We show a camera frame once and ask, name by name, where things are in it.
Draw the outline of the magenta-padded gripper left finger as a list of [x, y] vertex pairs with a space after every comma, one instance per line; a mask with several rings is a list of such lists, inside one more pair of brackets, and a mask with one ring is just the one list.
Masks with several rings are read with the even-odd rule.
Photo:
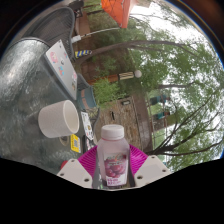
[[78, 159], [69, 159], [58, 176], [78, 186], [91, 188], [97, 164], [97, 147], [94, 146]]

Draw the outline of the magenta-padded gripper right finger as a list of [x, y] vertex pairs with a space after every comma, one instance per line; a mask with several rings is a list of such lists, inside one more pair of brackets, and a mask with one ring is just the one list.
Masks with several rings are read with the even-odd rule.
[[134, 146], [130, 146], [129, 164], [129, 183], [133, 188], [146, 186], [171, 174], [170, 170], [156, 155], [147, 156]]

